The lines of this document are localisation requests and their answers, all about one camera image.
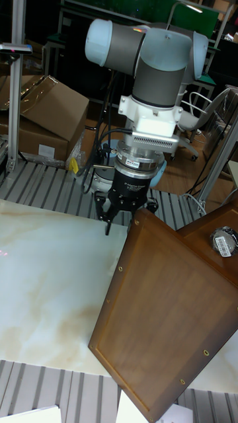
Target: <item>brown cardboard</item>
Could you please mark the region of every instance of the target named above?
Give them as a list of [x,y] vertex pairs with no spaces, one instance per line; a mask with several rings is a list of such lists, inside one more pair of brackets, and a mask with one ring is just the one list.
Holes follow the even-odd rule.
[[[22,76],[22,87],[20,92],[20,97],[23,98],[25,94],[28,93],[35,85],[39,84],[39,82],[44,77],[41,75],[36,76]],[[0,77],[0,87],[4,83],[1,92],[0,92],[0,110],[8,110],[9,109],[9,97],[10,97],[10,77]]]
[[[10,78],[0,92],[0,107],[5,108],[0,113],[0,134],[8,133],[9,84]],[[45,145],[54,149],[52,158],[66,161],[84,130],[88,104],[87,98],[54,78],[23,77],[20,151],[38,155],[39,146]]]
[[81,135],[81,119],[89,100],[53,77],[46,77],[20,105],[20,114],[71,141]]
[[23,75],[40,75],[43,69],[43,45],[31,40],[25,40],[25,44],[32,46],[32,54],[23,56]]
[[238,43],[238,32],[235,33],[234,38],[233,38],[233,42]]
[[[8,115],[7,112],[0,114],[0,134],[8,134]],[[39,154],[39,147],[46,145],[47,147],[54,148],[55,160],[65,161],[68,157],[67,151],[69,149],[69,143],[53,134],[44,128],[20,117],[20,130],[19,130],[19,150],[23,153]]]

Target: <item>wooden board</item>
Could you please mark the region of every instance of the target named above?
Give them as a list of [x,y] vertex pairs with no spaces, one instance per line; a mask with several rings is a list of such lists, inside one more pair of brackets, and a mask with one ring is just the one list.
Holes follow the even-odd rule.
[[147,210],[130,229],[89,348],[149,422],[238,328],[238,291]]
[[210,244],[210,235],[219,227],[228,226],[238,232],[238,195],[234,199],[178,231],[191,244],[203,252],[234,284],[238,284],[238,254],[221,257]]

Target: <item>white chair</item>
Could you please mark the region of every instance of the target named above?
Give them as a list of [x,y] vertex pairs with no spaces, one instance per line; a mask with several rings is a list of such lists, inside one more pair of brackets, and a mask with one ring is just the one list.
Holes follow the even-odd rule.
[[[184,132],[186,130],[191,131],[192,135],[190,139],[185,137],[179,138],[179,145],[186,147],[191,153],[193,154],[192,160],[195,161],[198,158],[198,152],[191,146],[190,143],[192,143],[192,140],[194,139],[194,136],[196,134],[196,130],[201,128],[210,118],[213,111],[219,106],[219,104],[224,100],[225,96],[228,94],[230,88],[226,88],[226,90],[222,91],[213,101],[209,100],[208,98],[204,97],[200,93],[196,93],[193,91],[189,95],[189,102],[182,100],[182,103],[185,103],[189,105],[190,107],[190,113],[185,112],[184,110],[181,113],[180,122],[177,125],[177,135],[180,135],[181,132]],[[197,96],[200,96],[204,98],[206,101],[209,102],[209,105],[205,108],[205,110],[202,110],[201,108],[194,106],[192,104],[192,95],[195,94]],[[193,110],[199,110],[201,115],[199,118],[195,117],[193,114]],[[173,161],[175,159],[175,153],[171,154],[171,160]]]

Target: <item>white paper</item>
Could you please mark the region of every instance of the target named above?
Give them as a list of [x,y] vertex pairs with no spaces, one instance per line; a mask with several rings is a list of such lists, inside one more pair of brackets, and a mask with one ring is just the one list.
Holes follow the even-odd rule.
[[50,159],[54,158],[55,149],[53,147],[49,147],[48,145],[39,144],[39,152],[40,156],[49,157]]
[[61,423],[61,412],[57,406],[41,408],[0,418],[1,423]]
[[[171,408],[161,417],[157,423],[192,423],[192,410],[179,405],[172,405]],[[136,408],[133,402],[122,391],[116,423],[147,423],[146,418]]]

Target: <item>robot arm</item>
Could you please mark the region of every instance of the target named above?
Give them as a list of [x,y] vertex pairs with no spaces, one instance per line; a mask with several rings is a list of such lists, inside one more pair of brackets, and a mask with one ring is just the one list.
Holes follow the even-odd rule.
[[[203,68],[207,38],[197,34],[195,40],[192,32],[182,34],[181,29],[162,26],[123,26],[96,19],[88,31],[86,57],[135,79],[132,95],[122,96],[118,109],[127,117],[131,133],[118,142],[108,191],[110,207],[99,213],[108,223],[119,210],[133,215],[146,203],[151,180],[165,161],[163,153],[173,153],[179,143],[174,131],[182,112],[176,105],[180,87],[185,80],[195,79],[199,66]],[[202,52],[199,61],[194,59],[194,40]]]

